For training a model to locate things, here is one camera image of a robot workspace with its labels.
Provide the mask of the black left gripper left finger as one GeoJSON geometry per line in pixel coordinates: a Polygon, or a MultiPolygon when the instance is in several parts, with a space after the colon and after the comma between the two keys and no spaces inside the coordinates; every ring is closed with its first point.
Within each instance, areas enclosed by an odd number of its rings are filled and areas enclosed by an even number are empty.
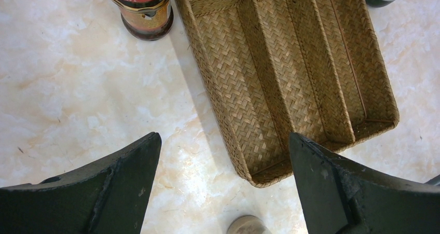
{"type": "Polygon", "coordinates": [[[140,233],[160,151],[152,132],[38,184],[1,188],[1,233],[140,233]]]}

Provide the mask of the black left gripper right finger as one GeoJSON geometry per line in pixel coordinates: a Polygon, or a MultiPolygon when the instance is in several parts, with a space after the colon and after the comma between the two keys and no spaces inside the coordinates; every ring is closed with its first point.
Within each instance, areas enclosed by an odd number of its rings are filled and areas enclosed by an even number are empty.
{"type": "Polygon", "coordinates": [[[290,159],[309,233],[439,233],[439,178],[391,176],[291,133],[290,159]]]}

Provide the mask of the red lid chili sauce jar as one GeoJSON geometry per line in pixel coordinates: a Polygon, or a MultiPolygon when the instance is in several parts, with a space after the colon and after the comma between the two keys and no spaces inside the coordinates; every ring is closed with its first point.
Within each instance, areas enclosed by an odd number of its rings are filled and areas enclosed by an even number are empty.
{"type": "Polygon", "coordinates": [[[154,41],[167,35],[174,12],[171,0],[111,0],[120,10],[122,22],[130,34],[154,41]]]}

